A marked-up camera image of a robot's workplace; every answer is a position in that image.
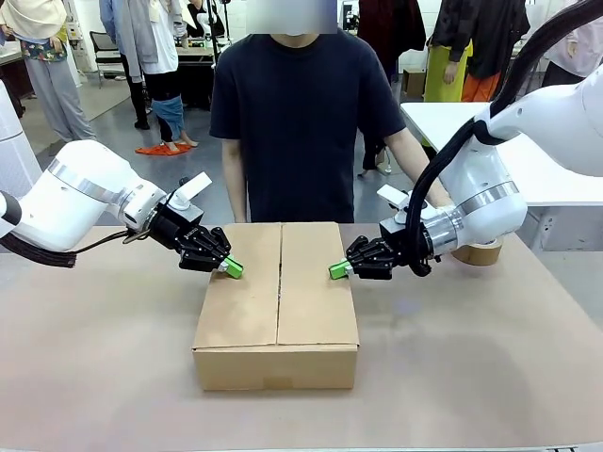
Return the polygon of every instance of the white shirt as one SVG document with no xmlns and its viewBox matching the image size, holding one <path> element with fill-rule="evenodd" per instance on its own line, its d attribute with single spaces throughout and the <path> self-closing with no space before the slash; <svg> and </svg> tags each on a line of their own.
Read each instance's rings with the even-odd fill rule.
<svg viewBox="0 0 603 452">
<path fill-rule="evenodd" d="M 178 69 L 178 53 L 173 41 L 173 22 L 163 6 L 159 5 L 158 21 L 151 22 L 155 45 L 157 47 L 157 62 L 142 64 L 144 73 L 173 73 Z"/>
<path fill-rule="evenodd" d="M 578 0 L 564 0 L 567 8 Z M 570 42 L 578 44 L 578 54 L 570 57 L 567 47 Z M 588 77 L 601 64 L 603 58 L 603 18 L 599 18 L 570 33 L 548 51 L 546 56 L 557 66 L 573 75 Z"/>
</svg>

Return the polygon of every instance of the box flap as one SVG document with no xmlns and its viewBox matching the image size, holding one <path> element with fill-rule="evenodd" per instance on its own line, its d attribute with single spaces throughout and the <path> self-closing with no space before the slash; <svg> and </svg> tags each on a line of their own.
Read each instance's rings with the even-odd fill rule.
<svg viewBox="0 0 603 452">
<path fill-rule="evenodd" d="M 211 276 L 193 348 L 273 345 L 281 224 L 233 224 L 224 231 L 245 271 L 240 280 Z"/>
<path fill-rule="evenodd" d="M 344 255 L 335 223 L 283 225 L 279 345 L 358 344 L 350 281 L 328 271 Z"/>
</svg>

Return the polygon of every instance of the white wall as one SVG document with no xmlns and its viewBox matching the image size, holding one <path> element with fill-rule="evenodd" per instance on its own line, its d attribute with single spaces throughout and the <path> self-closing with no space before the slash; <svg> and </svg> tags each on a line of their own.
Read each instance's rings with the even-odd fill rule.
<svg viewBox="0 0 603 452">
<path fill-rule="evenodd" d="M 337 0 L 339 10 L 344 0 Z M 100 19 L 98 0 L 66 0 L 73 5 L 74 13 L 80 23 L 84 34 L 84 43 L 89 52 L 90 66 L 96 69 L 94 64 L 94 51 L 90 41 L 90 31 L 103 31 Z M 563 0 L 536 0 L 537 5 L 547 11 L 548 17 L 562 8 Z M 429 37 L 433 33 L 435 21 L 440 10 L 441 0 L 418 0 L 423 15 L 423 21 Z M 228 20 L 230 24 L 231 37 L 240 40 L 247 36 L 247 0 L 232 0 L 227 6 Z M 219 5 L 219 13 L 224 21 L 223 6 Z M 424 70 L 427 65 L 427 51 L 410 51 L 400 58 L 401 69 Z"/>
</svg>

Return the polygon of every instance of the black chair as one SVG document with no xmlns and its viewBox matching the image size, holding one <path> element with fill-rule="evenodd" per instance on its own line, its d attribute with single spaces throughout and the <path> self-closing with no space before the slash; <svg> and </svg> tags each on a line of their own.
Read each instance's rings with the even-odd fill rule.
<svg viewBox="0 0 603 452">
<path fill-rule="evenodd" d="M 94 57 L 97 66 L 100 64 L 122 64 L 122 58 L 119 55 L 120 49 L 113 43 L 107 33 L 98 33 L 96 31 L 90 31 L 90 39 L 94 46 Z M 99 56 L 100 52 L 117 52 L 116 56 Z M 101 67 L 98 66 L 98 88 L 100 89 L 103 85 L 103 73 Z"/>
</svg>

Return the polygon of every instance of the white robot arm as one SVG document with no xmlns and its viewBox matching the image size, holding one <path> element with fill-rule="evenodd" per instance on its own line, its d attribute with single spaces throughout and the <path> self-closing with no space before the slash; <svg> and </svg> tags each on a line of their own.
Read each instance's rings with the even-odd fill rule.
<svg viewBox="0 0 603 452">
<path fill-rule="evenodd" d="M 112 238 L 151 237 L 180 253 L 181 268 L 238 278 L 242 266 L 223 231 L 201 226 L 203 211 L 190 203 L 209 184 L 202 173 L 168 196 L 102 144 L 75 141 L 20 200 L 0 191 L 0 245 L 40 264 L 71 267 L 83 251 L 69 250 L 107 211 L 127 228 Z"/>
<path fill-rule="evenodd" d="M 358 237 L 346 260 L 331 266 L 332 278 L 355 273 L 364 279 L 389 280 L 395 266 L 409 266 L 424 277 L 430 274 L 430 259 L 517 231 L 528 207 L 497 145 L 520 133 L 562 167 L 603 177 L 603 67 L 578 85 L 538 89 L 509 105 L 525 71 L 550 45 L 601 16 L 600 0 L 584 0 L 539 29 L 499 97 L 457 132 L 420 176 L 415 190 L 402 193 L 385 186 L 379 191 L 399 212 L 380 223 L 381 238 Z M 436 209 L 425 197 L 438 177 L 453 205 Z"/>
</svg>

